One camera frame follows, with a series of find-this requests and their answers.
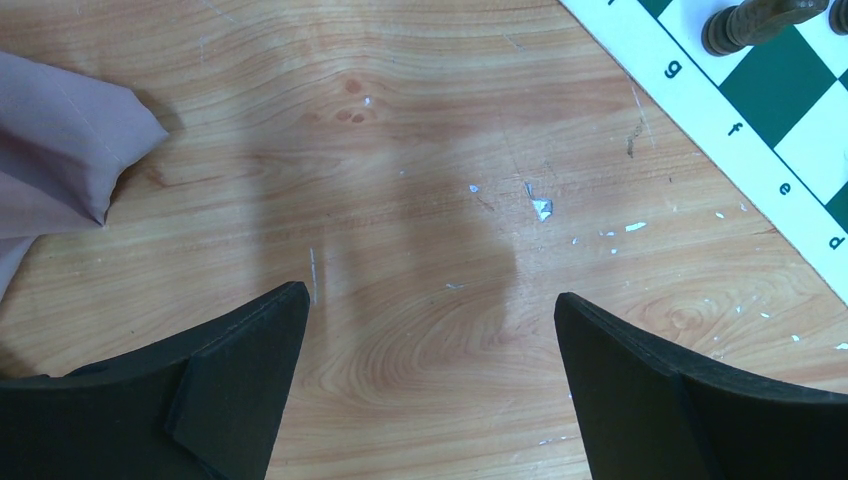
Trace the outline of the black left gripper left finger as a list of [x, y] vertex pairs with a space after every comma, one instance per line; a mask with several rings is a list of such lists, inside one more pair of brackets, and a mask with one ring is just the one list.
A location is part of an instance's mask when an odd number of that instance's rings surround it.
[[5, 479], [262, 479], [310, 308], [301, 282], [64, 376], [1, 384]]

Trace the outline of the dark knight piece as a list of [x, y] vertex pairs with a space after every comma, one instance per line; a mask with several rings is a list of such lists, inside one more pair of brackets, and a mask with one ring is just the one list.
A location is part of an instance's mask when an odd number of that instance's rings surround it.
[[711, 15], [701, 41], [713, 56], [726, 56], [748, 46], [761, 45], [791, 25], [823, 13], [828, 0], [748, 0]]

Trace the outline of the dark pawn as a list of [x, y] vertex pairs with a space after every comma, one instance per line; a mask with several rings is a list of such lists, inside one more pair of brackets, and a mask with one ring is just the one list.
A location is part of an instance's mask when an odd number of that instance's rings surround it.
[[848, 35], [848, 2], [834, 0], [829, 13], [829, 25], [834, 33], [840, 36]]

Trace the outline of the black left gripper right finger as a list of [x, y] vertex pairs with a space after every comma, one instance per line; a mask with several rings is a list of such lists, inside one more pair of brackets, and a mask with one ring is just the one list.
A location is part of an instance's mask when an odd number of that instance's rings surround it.
[[596, 479], [843, 479], [847, 398], [750, 373], [574, 294], [554, 323]]

